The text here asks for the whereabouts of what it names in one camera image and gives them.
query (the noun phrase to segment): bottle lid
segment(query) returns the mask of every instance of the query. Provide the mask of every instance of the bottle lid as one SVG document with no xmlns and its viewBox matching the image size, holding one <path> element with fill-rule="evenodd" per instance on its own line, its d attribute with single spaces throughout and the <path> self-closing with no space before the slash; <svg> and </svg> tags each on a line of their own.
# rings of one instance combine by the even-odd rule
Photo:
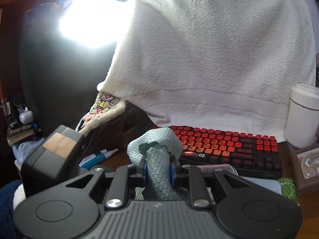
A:
<svg viewBox="0 0 319 239">
<path fill-rule="evenodd" d="M 300 82 L 292 87 L 291 100 L 304 108 L 319 110 L 319 88 Z"/>
</svg>

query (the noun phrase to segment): white towel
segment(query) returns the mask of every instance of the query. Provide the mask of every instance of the white towel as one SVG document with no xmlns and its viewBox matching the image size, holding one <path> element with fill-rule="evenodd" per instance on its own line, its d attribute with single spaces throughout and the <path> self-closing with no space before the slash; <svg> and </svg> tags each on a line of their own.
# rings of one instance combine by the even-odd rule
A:
<svg viewBox="0 0 319 239">
<path fill-rule="evenodd" d="M 100 91 L 161 127 L 283 141 L 290 88 L 315 81 L 304 0 L 129 0 L 134 8 Z"/>
</svg>

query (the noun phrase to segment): brown tape patch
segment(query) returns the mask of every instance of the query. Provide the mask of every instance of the brown tape patch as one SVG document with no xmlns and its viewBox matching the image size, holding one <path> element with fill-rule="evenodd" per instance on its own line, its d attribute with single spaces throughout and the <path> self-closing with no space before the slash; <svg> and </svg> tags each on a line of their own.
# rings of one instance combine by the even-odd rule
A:
<svg viewBox="0 0 319 239">
<path fill-rule="evenodd" d="M 42 145 L 42 147 L 57 154 L 58 156 L 67 158 L 75 145 L 76 141 L 73 139 L 60 133 L 55 133 Z"/>
</svg>

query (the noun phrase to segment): keyboard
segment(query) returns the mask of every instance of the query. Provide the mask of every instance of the keyboard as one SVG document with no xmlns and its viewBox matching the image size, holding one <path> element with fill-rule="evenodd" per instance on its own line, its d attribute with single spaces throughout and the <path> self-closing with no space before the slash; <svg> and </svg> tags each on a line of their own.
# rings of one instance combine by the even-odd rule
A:
<svg viewBox="0 0 319 239">
<path fill-rule="evenodd" d="M 171 126 L 183 144 L 179 163 L 230 164 L 238 175 L 279 179 L 282 163 L 274 136 Z"/>
</svg>

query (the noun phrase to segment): white tumbler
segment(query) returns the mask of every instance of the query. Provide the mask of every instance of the white tumbler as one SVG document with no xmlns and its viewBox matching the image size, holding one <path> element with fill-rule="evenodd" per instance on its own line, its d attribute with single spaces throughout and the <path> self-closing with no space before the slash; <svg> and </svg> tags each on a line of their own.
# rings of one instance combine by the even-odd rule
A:
<svg viewBox="0 0 319 239">
<path fill-rule="evenodd" d="M 298 83 L 291 89 L 285 139 L 303 148 L 314 142 L 319 125 L 319 88 Z"/>
</svg>

